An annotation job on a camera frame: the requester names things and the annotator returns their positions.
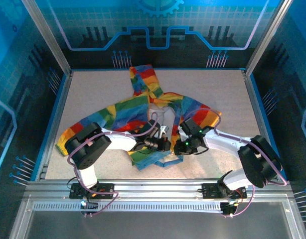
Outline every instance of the rainbow striped cloth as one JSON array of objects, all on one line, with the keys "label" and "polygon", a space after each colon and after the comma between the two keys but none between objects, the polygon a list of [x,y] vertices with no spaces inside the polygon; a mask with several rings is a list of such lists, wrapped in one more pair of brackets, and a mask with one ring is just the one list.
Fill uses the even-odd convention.
[{"label": "rainbow striped cloth", "polygon": [[[134,88],[133,97],[95,112],[64,131],[56,144],[56,147],[64,156],[68,155],[64,147],[66,141],[92,122],[96,122],[100,127],[108,130],[137,131],[149,120],[149,104],[173,108],[175,120],[173,128],[169,129],[172,130],[170,142],[171,151],[173,151],[176,141],[180,139],[179,134],[177,134],[177,127],[187,114],[200,108],[209,108],[190,97],[172,92],[164,93],[159,86],[152,65],[131,67],[130,78]],[[199,111],[192,114],[191,117],[201,127],[214,126],[218,119],[218,116],[211,111]],[[150,150],[146,148],[129,152],[132,164],[136,165],[138,170],[142,170],[151,164],[166,167],[183,161],[183,156],[179,156],[177,160],[162,163],[160,160],[167,155],[170,155],[170,151],[150,153]]]}]

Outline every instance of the glass panel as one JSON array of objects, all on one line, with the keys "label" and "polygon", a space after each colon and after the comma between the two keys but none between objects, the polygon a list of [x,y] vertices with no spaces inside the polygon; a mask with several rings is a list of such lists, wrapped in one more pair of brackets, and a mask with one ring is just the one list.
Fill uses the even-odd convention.
[{"label": "glass panel", "polygon": [[[277,148],[285,161],[286,175],[295,192],[303,191],[306,188],[306,1],[293,1],[254,77]],[[305,206],[305,200],[306,197],[300,199],[304,201],[301,206]]]},{"label": "glass panel", "polygon": [[240,68],[280,1],[37,2],[72,68]]},{"label": "glass panel", "polygon": [[[0,238],[10,233],[25,189],[19,183],[32,168],[15,158],[26,155],[34,164],[62,76],[22,2],[0,0]],[[14,113],[16,128],[5,108]]]}]

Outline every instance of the speckled tabletop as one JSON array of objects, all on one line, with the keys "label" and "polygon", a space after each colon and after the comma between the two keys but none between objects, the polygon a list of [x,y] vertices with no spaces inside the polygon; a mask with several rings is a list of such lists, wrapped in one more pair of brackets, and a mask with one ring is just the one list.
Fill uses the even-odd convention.
[{"label": "speckled tabletop", "polygon": [[[222,112],[218,129],[240,136],[259,134],[258,126],[240,70],[156,70],[164,92],[192,97]],[[60,135],[80,119],[131,97],[132,85],[125,71],[75,71],[61,117]],[[217,178],[241,168],[239,159],[210,149],[202,155],[185,156],[167,168],[151,165],[139,171],[122,150],[107,150],[94,164],[99,179]],[[54,147],[46,179],[74,177],[72,167]]]}]

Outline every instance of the cable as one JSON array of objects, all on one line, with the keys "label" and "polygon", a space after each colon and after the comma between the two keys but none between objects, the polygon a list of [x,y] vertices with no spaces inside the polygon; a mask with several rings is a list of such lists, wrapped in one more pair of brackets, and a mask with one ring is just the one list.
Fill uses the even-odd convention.
[{"label": "cable", "polygon": [[272,167],[272,169],[275,171],[275,173],[281,178],[281,180],[283,181],[283,183],[278,183],[278,182],[274,182],[274,181],[269,181],[269,183],[271,184],[275,184],[275,185],[280,185],[280,186],[286,186],[287,185],[287,181],[285,180],[285,178],[282,176],[282,174],[280,173],[280,171],[276,168],[276,166],[273,164],[273,162],[269,159],[269,157],[257,146],[255,145],[254,143],[252,143],[251,141],[248,141],[248,140],[245,140],[245,139],[241,139],[241,138],[238,138],[238,137],[235,137],[235,136],[231,136],[231,135],[226,135],[226,134],[223,134],[223,133],[219,133],[217,131],[217,127],[218,125],[221,123],[221,115],[211,109],[211,108],[201,108],[201,109],[197,109],[197,110],[194,110],[194,111],[191,111],[190,113],[188,113],[185,117],[185,119],[187,119],[187,117],[192,114],[193,112],[197,112],[197,111],[212,111],[213,113],[215,113],[217,116],[218,116],[218,122],[215,124],[214,126],[214,132],[218,135],[218,136],[222,136],[222,137],[225,137],[225,138],[228,138],[228,139],[232,139],[232,140],[235,140],[235,141],[238,141],[238,142],[243,142],[243,143],[246,143],[246,144],[249,144],[251,145],[252,147],[254,147],[263,157],[264,159],[268,162],[268,164]]},{"label": "cable", "polygon": [[238,216],[238,215],[242,214],[243,212],[245,212],[248,209],[248,207],[251,205],[251,203],[252,203],[252,201],[254,199],[254,196],[255,196],[255,186],[254,185],[252,185],[252,186],[253,186],[253,194],[252,194],[251,199],[249,200],[248,204],[246,205],[246,207],[243,210],[241,210],[239,213],[235,213],[235,214],[229,215],[229,216],[223,215],[224,218],[226,218],[226,217],[231,217],[232,218],[232,217]]},{"label": "cable", "polygon": [[[222,136],[222,137],[225,137],[225,138],[228,138],[228,139],[232,139],[232,140],[235,140],[235,141],[238,141],[238,142],[243,142],[243,143],[246,143],[246,144],[249,144],[249,145],[251,145],[252,147],[254,147],[263,157],[264,157],[264,159],[269,163],[269,165],[272,167],[272,169],[275,171],[275,173],[281,178],[281,180],[283,181],[283,183],[278,183],[278,182],[274,182],[274,181],[269,181],[269,183],[271,183],[271,184],[275,184],[275,185],[279,185],[279,186],[286,186],[287,185],[287,181],[285,180],[285,178],[282,176],[282,174],[280,173],[280,171],[276,168],[276,166],[273,164],[273,162],[269,159],[269,157],[257,146],[257,145],[255,145],[254,143],[252,143],[252,142],[250,142],[250,141],[248,141],[248,140],[245,140],[245,139],[241,139],[241,138],[238,138],[238,137],[234,137],[234,136],[230,136],[230,135],[226,135],[226,134],[223,134],[223,133],[219,133],[218,131],[217,131],[217,127],[218,127],[218,125],[221,123],[221,115],[217,112],[217,111],[215,111],[215,110],[213,110],[213,109],[211,109],[211,108],[201,108],[201,109],[197,109],[197,110],[194,110],[194,111],[191,111],[190,113],[188,113],[187,115],[186,115],[186,117],[184,118],[184,120],[186,120],[187,118],[188,118],[188,116],[190,115],[190,114],[192,114],[192,113],[194,113],[194,112],[197,112],[197,111],[211,111],[211,112],[213,112],[213,113],[215,113],[217,116],[218,116],[218,122],[215,124],[215,126],[214,126],[214,132],[218,135],[218,136]],[[240,215],[240,214],[242,214],[244,211],[246,211],[246,209],[251,205],[251,203],[252,203],[252,201],[253,201],[253,199],[254,199],[254,196],[255,196],[255,186],[254,185],[252,185],[253,186],[253,194],[252,194],[252,197],[251,197],[251,199],[249,200],[249,202],[248,202],[248,204],[246,205],[246,207],[242,210],[242,211],[240,211],[239,213],[235,213],[235,214],[233,214],[233,215],[231,215],[230,217],[235,217],[235,216],[237,216],[237,215]]]},{"label": "cable", "polygon": [[99,210],[99,211],[97,211],[97,212],[95,212],[95,213],[93,213],[93,214],[92,214],[92,213],[88,214],[90,217],[95,216],[95,215],[98,215],[98,214],[102,213],[105,209],[107,209],[107,208],[108,208],[108,207],[118,198],[119,192],[116,192],[116,191],[114,191],[114,192],[96,192],[96,191],[93,191],[93,190],[87,188],[87,187],[84,185],[83,181],[81,180],[81,178],[80,178],[80,176],[79,176],[79,174],[78,174],[78,168],[77,168],[77,166],[75,165],[75,163],[72,163],[72,162],[70,161],[71,158],[72,158],[72,156],[73,156],[77,151],[79,151],[82,147],[84,147],[86,144],[88,144],[89,142],[91,142],[91,141],[93,141],[94,139],[96,139],[96,138],[98,138],[98,137],[100,137],[100,136],[103,136],[103,135],[107,135],[107,134],[118,134],[118,135],[123,135],[123,136],[125,136],[125,137],[138,137],[138,136],[143,136],[143,135],[149,133],[149,132],[155,127],[155,125],[157,124],[157,120],[158,120],[158,115],[157,115],[157,113],[156,113],[156,112],[153,112],[153,113],[151,114],[151,118],[153,117],[153,115],[156,115],[156,119],[155,119],[154,124],[152,125],[152,127],[151,127],[150,129],[148,129],[147,131],[145,131],[145,132],[143,132],[143,133],[140,133],[140,134],[127,134],[127,133],[116,132],[116,131],[114,131],[114,132],[111,132],[111,131],[110,131],[110,132],[102,132],[102,133],[96,134],[95,136],[92,136],[91,138],[87,139],[86,141],[84,141],[82,144],[80,144],[78,147],[76,147],[76,148],[69,154],[68,159],[67,159],[67,162],[73,167],[73,171],[74,171],[74,173],[75,173],[75,176],[76,176],[77,179],[78,179],[78,182],[81,184],[81,186],[82,186],[85,190],[87,190],[87,191],[90,192],[90,193],[97,194],[97,195],[111,195],[111,194],[116,194],[116,196],[115,196],[106,206],[104,206],[101,210]]},{"label": "cable", "polygon": [[73,179],[75,179],[75,178],[77,178],[77,177],[73,177],[73,178],[71,178],[71,179],[67,182],[67,188],[68,188],[68,189],[71,190],[71,188],[68,187],[68,184],[69,184]]},{"label": "cable", "polygon": [[153,149],[150,149],[151,151],[149,152],[149,153],[143,153],[143,152],[141,152],[141,151],[138,151],[139,153],[141,153],[141,154],[146,154],[146,155],[148,155],[148,154],[151,154],[152,152],[153,152]]},{"label": "cable", "polygon": [[240,203],[243,203],[243,193],[241,193],[238,189],[235,190],[239,196],[241,196],[242,201]]},{"label": "cable", "polygon": [[203,154],[203,153],[205,153],[205,152],[207,152],[208,151],[208,148],[207,149],[205,149],[204,151],[202,151],[202,152],[198,152],[198,153],[194,153],[193,155],[200,155],[200,154]]}]

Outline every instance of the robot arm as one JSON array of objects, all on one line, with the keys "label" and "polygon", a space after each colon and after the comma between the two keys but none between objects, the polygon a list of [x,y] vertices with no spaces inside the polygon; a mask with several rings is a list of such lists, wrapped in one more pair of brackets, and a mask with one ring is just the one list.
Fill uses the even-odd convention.
[{"label": "robot arm", "polygon": [[266,139],[260,135],[248,138],[215,131],[209,126],[201,129],[192,119],[184,121],[178,127],[178,132],[181,140],[178,140],[174,147],[176,155],[195,154],[198,147],[203,147],[224,151],[241,160],[242,169],[226,173],[218,182],[230,191],[252,184],[263,188],[276,176],[276,172],[269,163],[247,142],[254,143],[279,171],[282,170],[279,157]]},{"label": "robot arm", "polygon": [[[153,124],[154,120],[150,120],[137,134],[140,135],[146,132],[152,128]],[[162,133],[166,131],[167,126],[160,126],[157,123],[155,127],[145,135],[137,136],[137,134],[133,134],[133,137],[126,137],[126,134],[130,135],[129,132],[118,132],[118,134],[116,134],[114,131],[101,128],[97,123],[91,123],[81,132],[70,138],[65,143],[65,148],[70,154],[87,139],[100,133],[107,133],[81,147],[72,156],[72,160],[78,169],[79,178],[87,188],[91,189],[96,187],[98,183],[93,164],[105,150],[122,149],[125,151],[137,151],[143,147],[149,147],[155,151],[169,151],[170,142],[167,140],[167,137],[162,137]]]},{"label": "robot arm", "polygon": [[[79,178],[82,183],[93,191],[98,191],[98,180],[95,175],[93,164],[107,149],[122,149],[125,151],[136,151],[143,147],[149,147],[156,151],[170,150],[170,142],[165,137],[161,137],[159,124],[152,128],[154,120],[147,122],[147,124],[140,129],[138,134],[147,132],[145,135],[133,137],[126,137],[110,133],[111,131],[102,129],[97,123],[91,123],[85,127],[81,132],[69,139],[65,148],[69,153],[79,147],[87,139],[102,132],[108,134],[100,136],[94,141],[81,147],[73,156]],[[181,140],[176,142],[174,152],[176,155],[189,155],[198,153],[197,148],[203,147],[209,149],[214,148],[227,152],[241,160],[242,169],[237,171],[230,171],[223,175],[217,183],[216,190],[220,191],[221,198],[230,198],[234,195],[235,190],[242,189],[249,185],[263,188],[268,182],[276,176],[275,171],[267,163],[267,161],[247,142],[251,141],[256,144],[273,162],[278,170],[282,169],[280,159],[268,144],[268,142],[261,136],[254,138],[238,137],[230,134],[223,134],[215,131],[213,127],[207,126],[200,128],[192,119],[184,121],[178,128],[178,133]]]}]

